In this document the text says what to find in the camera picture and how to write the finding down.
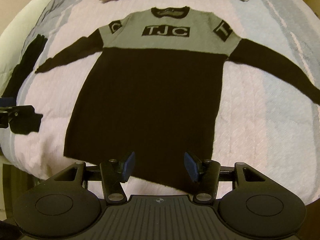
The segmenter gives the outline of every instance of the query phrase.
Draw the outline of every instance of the sweater's right sleeve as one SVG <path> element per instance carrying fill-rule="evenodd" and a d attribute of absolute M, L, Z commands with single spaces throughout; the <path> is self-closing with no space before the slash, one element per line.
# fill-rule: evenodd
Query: sweater's right sleeve
<path fill-rule="evenodd" d="M 79 40 L 63 49 L 53 58 L 48 58 L 35 73 L 47 72 L 55 67 L 67 65 L 71 62 L 85 58 L 96 52 L 102 51 L 103 40 L 99 29 L 95 30 L 89 37 L 81 37 Z"/>

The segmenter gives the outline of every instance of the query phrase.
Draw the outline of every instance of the striped blanket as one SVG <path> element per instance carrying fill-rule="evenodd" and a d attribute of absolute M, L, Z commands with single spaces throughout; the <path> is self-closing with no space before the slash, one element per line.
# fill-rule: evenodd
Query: striped blanket
<path fill-rule="evenodd" d="M 48 38 L 36 70 L 80 37 L 132 12 L 184 6 L 213 12 L 240 37 L 285 55 L 320 88 L 320 21 L 302 0 L 52 0 L 27 37 L 22 55 L 38 34 Z M 32 105 L 44 116 L 38 133 L 0 129 L 1 148 L 16 167 L 47 179 L 77 161 L 63 156 L 66 130 L 99 56 L 95 53 L 46 75 L 33 71 L 25 80 L 17 105 Z M 309 204 L 320 197 L 320 107 L 269 73 L 226 62 L 212 159 L 222 166 L 245 162 Z M 123 187 L 128 197 L 185 194 L 135 177 Z M 103 198 L 101 183 L 90 182 L 89 190 Z M 221 183 L 217 198 L 230 190 L 229 183 Z"/>

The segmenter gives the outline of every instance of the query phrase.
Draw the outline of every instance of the sweater's left sleeve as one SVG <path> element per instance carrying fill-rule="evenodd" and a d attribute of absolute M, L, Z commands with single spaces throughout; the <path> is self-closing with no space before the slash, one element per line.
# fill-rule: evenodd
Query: sweater's left sleeve
<path fill-rule="evenodd" d="M 287 57 L 268 47 L 242 39 L 228 60 L 260 68 L 293 85 L 320 105 L 320 90 L 311 83 L 307 75 Z"/>

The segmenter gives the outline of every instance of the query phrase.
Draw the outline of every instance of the black fabric sleeve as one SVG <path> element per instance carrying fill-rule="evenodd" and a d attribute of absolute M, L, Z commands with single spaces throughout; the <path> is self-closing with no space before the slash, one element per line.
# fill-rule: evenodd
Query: black fabric sleeve
<path fill-rule="evenodd" d="M 20 63 L 13 69 L 11 78 L 4 90 L 4 93 L 2 94 L 2 97 L 11 97 L 17 99 L 20 87 L 33 70 L 38 57 L 44 50 L 47 40 L 48 39 L 46 39 L 43 35 L 38 34 L 37 37 L 29 44 L 22 56 Z"/>
<path fill-rule="evenodd" d="M 41 66 L 38 67 L 35 73 L 43 73 L 55 67 L 67 65 L 96 52 L 102 51 L 102 49 L 103 40 L 99 29 L 97 29 L 89 37 L 81 37 L 53 58 L 48 58 Z"/>
<path fill-rule="evenodd" d="M 293 85 L 320 105 L 320 90 L 311 83 L 307 75 L 295 63 L 268 47 L 242 39 L 228 60 L 260 68 Z"/>

